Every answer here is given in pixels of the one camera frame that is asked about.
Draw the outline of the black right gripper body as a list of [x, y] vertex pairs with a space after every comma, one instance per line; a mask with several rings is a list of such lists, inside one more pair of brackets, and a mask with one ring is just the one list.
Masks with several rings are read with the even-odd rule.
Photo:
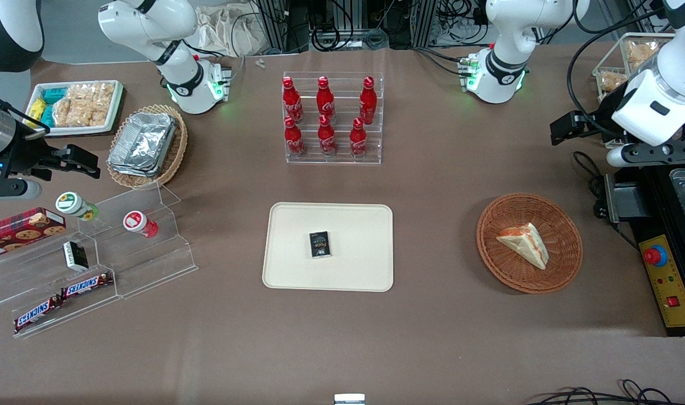
[[49, 181], [52, 172], [69, 170], [61, 156], [57, 156], [59, 149], [49, 146], [42, 136], [27, 140], [25, 137], [33, 135], [34, 131], [19, 121], [15, 120], [14, 123], [15, 133], [11, 143], [0, 152], [1, 179], [21, 174]]

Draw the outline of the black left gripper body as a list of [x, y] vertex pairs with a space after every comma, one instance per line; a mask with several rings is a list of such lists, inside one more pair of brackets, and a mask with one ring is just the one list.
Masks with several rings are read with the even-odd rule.
[[579, 116], [578, 125], [581, 128], [579, 138], [600, 135], [604, 143], [615, 141], [620, 144], [630, 143], [630, 134], [612, 119], [612, 114], [617, 110], [623, 100], [627, 84], [621, 84], [600, 102], [600, 106], [594, 112], [584, 112], [579, 108], [576, 115]]

